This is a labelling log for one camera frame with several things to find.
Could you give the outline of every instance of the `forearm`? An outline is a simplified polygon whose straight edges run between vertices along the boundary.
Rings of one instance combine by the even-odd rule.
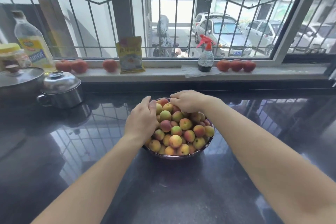
[[[132,138],[121,138],[32,224],[99,224],[140,147]]]
[[[280,216],[336,203],[335,183],[269,132],[216,98],[204,113]]]

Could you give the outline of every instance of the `black countertop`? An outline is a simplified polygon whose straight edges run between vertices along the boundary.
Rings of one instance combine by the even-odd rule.
[[[208,93],[336,180],[336,97]],[[67,111],[37,104],[0,109],[0,223],[30,223],[116,144],[131,109],[150,94],[88,94],[86,103]],[[216,131],[202,154],[183,161],[158,159],[141,149],[103,223],[282,222]]]

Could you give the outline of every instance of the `red spray nozzle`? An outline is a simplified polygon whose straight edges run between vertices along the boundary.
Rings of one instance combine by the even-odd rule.
[[[212,39],[206,35],[200,34],[201,40],[196,48],[200,47],[202,44],[206,44],[205,50],[211,51],[212,50],[212,44],[216,44]]]

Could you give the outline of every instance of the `person's right arm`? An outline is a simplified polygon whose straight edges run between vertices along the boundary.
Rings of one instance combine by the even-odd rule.
[[[218,98],[193,90],[171,97],[212,121],[283,222],[336,223],[336,183],[300,154]]]

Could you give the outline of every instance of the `person's left arm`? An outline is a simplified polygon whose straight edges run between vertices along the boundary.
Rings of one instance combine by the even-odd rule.
[[[124,136],[31,224],[99,224],[138,150],[156,128],[156,102],[144,98],[128,116]]]

